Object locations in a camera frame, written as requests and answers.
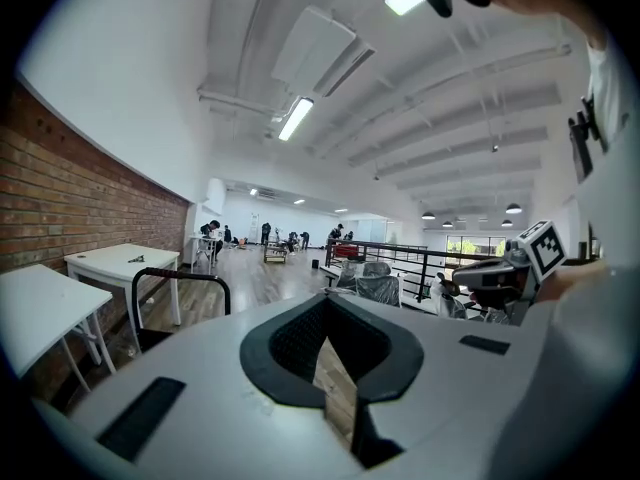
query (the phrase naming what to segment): white ceiling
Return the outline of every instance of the white ceiling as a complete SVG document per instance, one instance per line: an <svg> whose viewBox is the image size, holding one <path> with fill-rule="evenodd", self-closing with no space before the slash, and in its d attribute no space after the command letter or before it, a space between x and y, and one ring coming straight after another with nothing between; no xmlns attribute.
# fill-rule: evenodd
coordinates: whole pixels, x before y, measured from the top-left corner
<svg viewBox="0 0 640 480"><path fill-rule="evenodd" d="M293 192L287 192L284 190L273 190L269 187L262 187L259 185L247 184L237 181L225 181L227 191L236 192L238 194L247 195L250 194L251 189L256 189L258 193L254 196L258 199L274 202L277 204L291 206L303 211L311 211L316 213L323 213L332 215L335 217L340 216L340 213L336 213L336 210L345 208L344 205L338 204L338 201L324 201L322 199L309 197ZM295 201L304 199L304 203L299 205L293 204Z"/></svg>
<svg viewBox="0 0 640 480"><path fill-rule="evenodd" d="M526 209L550 119L571 83L563 68L572 46L556 18L461 0L448 20L426 3L397 16L384 0L213 0L202 87L276 109L307 96L289 92L271 70L309 5L377 52L333 95L316 100L287 147L365 169L424 209L490 212L509 202ZM284 124L233 108L211 115L220 140L277 140L265 134L277 137ZM325 203L332 211L336 197L319 211Z"/></svg>

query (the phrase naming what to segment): desk leg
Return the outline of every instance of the desk leg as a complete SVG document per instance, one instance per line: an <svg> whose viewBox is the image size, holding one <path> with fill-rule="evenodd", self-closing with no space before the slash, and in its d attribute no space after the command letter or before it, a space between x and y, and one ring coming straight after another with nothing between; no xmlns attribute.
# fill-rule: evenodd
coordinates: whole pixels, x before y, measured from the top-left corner
<svg viewBox="0 0 640 480"><path fill-rule="evenodd" d="M178 270L178 260L173 262L173 270ZM178 280L170 279L171 283L171 314L173 316L173 323L175 325L180 325L182 322L180 320L180 302L178 300Z"/></svg>
<svg viewBox="0 0 640 480"><path fill-rule="evenodd" d="M73 356L71 355L71 351L69 350L69 346L67 345L67 340L65 340L64 337L60 338L60 344L62 345L62 348L64 349L64 353L67 355L67 359L69 359L69 364L71 366L71 369L73 370L73 373L76 374L76 377L78 377L78 381L80 381L80 385L84 388L84 390L87 393L91 393L91 390L89 389L89 386L87 385L87 381L84 380L84 377L80 373L80 370L78 370L78 365L73 360Z"/></svg>
<svg viewBox="0 0 640 480"><path fill-rule="evenodd" d="M69 274L69 277L71 279L75 279L76 281L80 281L80 279L78 279L78 274L76 273L75 270L73 270L73 268L71 268L71 265L67 265L67 273ZM87 324L86 320L83 320L82 322L80 322L80 326L82 327L82 330L85 333L89 333L89 325ZM87 350L89 350L89 355L91 356L91 359L93 360L93 364L95 365L101 365L102 364L102 358L100 357L100 354L98 353L98 349L96 348L96 344L87 339L86 336L83 336L82 339L84 340L84 344L87 347Z"/></svg>
<svg viewBox="0 0 640 480"><path fill-rule="evenodd" d="M102 331L100 330L100 324L98 323L98 312L94 311L91 315L91 320L93 321L93 326L95 327L96 337L98 338L98 344L100 345L100 352L102 352L102 357L104 357L105 363L107 363L107 367L111 372L111 375L116 373L116 369L111 362L111 356L109 355L109 351L107 350L107 346L104 343L104 337L102 336Z"/></svg>
<svg viewBox="0 0 640 480"><path fill-rule="evenodd" d="M136 344L136 350L138 353L142 353L140 349L140 343L138 342L138 333L136 333L136 325L133 323L133 297L131 296L131 285L128 284L124 289L124 295L127 299L127 312L129 313L129 324L131 324L131 332L133 333L133 341ZM135 310L138 311L138 301L136 301ZM140 329L142 329L142 317L140 316L140 312L138 311L138 317L140 321Z"/></svg>
<svg viewBox="0 0 640 480"><path fill-rule="evenodd" d="M193 274L193 264L195 263L195 260L197 259L197 255L198 255L198 242L199 240L197 238L191 239L191 273L192 274Z"/></svg>

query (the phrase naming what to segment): ceiling beam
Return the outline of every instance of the ceiling beam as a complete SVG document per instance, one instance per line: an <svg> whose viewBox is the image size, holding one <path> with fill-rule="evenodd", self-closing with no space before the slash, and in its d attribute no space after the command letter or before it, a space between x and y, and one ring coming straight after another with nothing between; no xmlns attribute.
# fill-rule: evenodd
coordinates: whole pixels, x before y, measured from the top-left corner
<svg viewBox="0 0 640 480"><path fill-rule="evenodd" d="M421 201L422 204L433 211L441 211L443 208L462 208L464 206L479 206L489 209L494 207L507 207L511 203L520 206L528 206L531 202L530 192L510 192L509 194L488 194L484 196L464 196L455 199L440 199L435 201Z"/></svg>
<svg viewBox="0 0 640 480"><path fill-rule="evenodd" d="M411 199L413 199L414 201L433 201L437 199L456 199L456 197L460 194L462 194L464 197L470 197L475 195L482 196L486 195L487 193L505 194L511 192L524 192L533 190L534 186L535 183L532 179L515 183L512 182L506 186L499 186L497 183L484 186L478 186L477 184L474 184L470 188L459 187L455 189L441 189L436 191L427 190L426 192L411 196Z"/></svg>
<svg viewBox="0 0 640 480"><path fill-rule="evenodd" d="M496 174L511 174L526 171L537 171L542 167L540 156L531 156L506 163L505 165L496 165L495 162L487 162L468 169L453 169L440 173L413 178L397 183L396 186L400 190L408 190L417 187L433 186L442 183L450 183L452 181L463 181L476 178L484 178L487 176L495 176Z"/></svg>
<svg viewBox="0 0 640 480"><path fill-rule="evenodd" d="M537 89L525 89L513 92L506 97L509 100L509 115L516 112L559 105L562 102L555 83ZM347 160L352 166L359 167L393 151L411 146L412 144L417 144L464 126L485 122L487 119L494 119L500 116L504 116L501 106L496 106L493 102L490 102L486 105L485 112L477 102L473 102L466 107L458 108L450 112L437 121L432 120L433 126L431 128L420 129L399 137L390 137L380 142L378 144L379 147L374 148L369 146L363 151L348 157Z"/></svg>
<svg viewBox="0 0 640 480"><path fill-rule="evenodd" d="M427 208L425 207L425 209L428 209L429 211L433 211L433 213L436 214L438 219L444 219L444 218L450 218L449 216L454 216L454 215L487 215L490 212L494 212L498 207L497 206L491 206L491 207L487 207L487 206L480 206L480 205L476 205L476 204L471 204L468 206L460 206L460 207L451 207L451 208L447 208L447 207L442 207L442 208ZM425 221L424 224L428 225L428 222L434 222L434 221ZM440 229L441 225L440 224L436 224L437 228Z"/></svg>
<svg viewBox="0 0 640 480"><path fill-rule="evenodd" d="M387 167L379 169L376 174L380 177L390 176L392 174L398 174L410 169L424 167L425 165L433 164L436 162L451 160L459 156L489 152L491 151L491 148L494 144L499 145L500 148L508 148L512 146L522 146L525 144L542 142L548 140L548 138L549 135L547 134L547 128L544 126L507 133L502 136L501 140L498 140L497 137L493 136L483 137L480 139L472 140L470 142L465 142L464 144L458 144L438 149L437 151L432 151L431 153L417 156L415 158L412 158L411 160L391 164Z"/></svg>
<svg viewBox="0 0 640 480"><path fill-rule="evenodd" d="M541 35L539 31L529 30L505 34L504 37L492 40L490 44L487 40L469 50L469 66L473 69L475 77L480 80L486 76L519 69L532 63L571 53L569 45L558 50L557 45L550 41L548 36L545 36L546 33ZM514 51L514 45L532 43L539 45L538 48L524 52L520 50L510 56L497 59L496 51L500 52L498 56L504 55L505 51ZM364 129L362 129L361 123L346 123L342 133L318 134L313 146L318 154L326 155L330 150L365 133L369 127L378 125L381 120L395 119L412 108L424 104L428 98L436 95L434 91L450 90L473 81L474 77L469 75L457 57L447 56L439 62L429 63L425 65L422 72L407 76L401 83L396 83L397 90L394 94L374 99L360 110L361 115L368 119L368 125Z"/></svg>

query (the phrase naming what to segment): white sleeve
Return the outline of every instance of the white sleeve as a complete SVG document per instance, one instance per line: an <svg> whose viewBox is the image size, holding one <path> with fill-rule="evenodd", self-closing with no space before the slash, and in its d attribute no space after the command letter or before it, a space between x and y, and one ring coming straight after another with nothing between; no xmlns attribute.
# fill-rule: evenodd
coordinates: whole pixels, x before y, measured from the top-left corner
<svg viewBox="0 0 640 480"><path fill-rule="evenodd" d="M589 94L594 98L596 122L600 133L612 143L637 113L640 101L637 81L610 35L604 51L587 45L587 52L591 65Z"/></svg>

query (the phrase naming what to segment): white desk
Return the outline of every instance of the white desk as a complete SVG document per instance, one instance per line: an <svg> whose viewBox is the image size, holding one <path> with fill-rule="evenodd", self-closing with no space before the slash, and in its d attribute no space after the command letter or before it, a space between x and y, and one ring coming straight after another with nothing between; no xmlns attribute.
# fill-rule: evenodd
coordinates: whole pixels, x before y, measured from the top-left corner
<svg viewBox="0 0 640 480"><path fill-rule="evenodd" d="M69 279L43 265L1 275L0 337L16 375L24 375L59 341L80 384L89 391L64 339L69 331L80 334L85 343L97 341L109 370L115 373L96 317L96 311L110 300L111 293ZM86 320L89 316L95 336Z"/></svg>
<svg viewBox="0 0 640 480"><path fill-rule="evenodd" d="M143 263L129 263L130 260L144 256ZM131 286L135 275L143 268L171 268L178 270L179 253L174 251L162 251L151 249L141 245L122 244L104 249L95 249L79 254L65 256L69 277L78 279L78 276L88 277L103 283L124 288L127 299L127 311L129 312L129 322L133 331L133 338L136 342L138 352L140 344L135 331L133 311L138 312L138 321L142 328L142 317L138 301L131 296ZM171 279L171 314L173 323L180 325L180 306L178 303L178 280ZM94 357L94 361L99 362L99 358Z"/></svg>
<svg viewBox="0 0 640 480"><path fill-rule="evenodd" d="M191 239L191 273L193 274L193 264L198 259L198 244L200 243L200 240L202 240L203 242L210 244L211 250L213 251L211 253L212 257L209 258L209 275L211 275L211 264L216 262L216 242L218 242L219 239L216 237L207 238L203 235L191 235L189 238Z"/></svg>

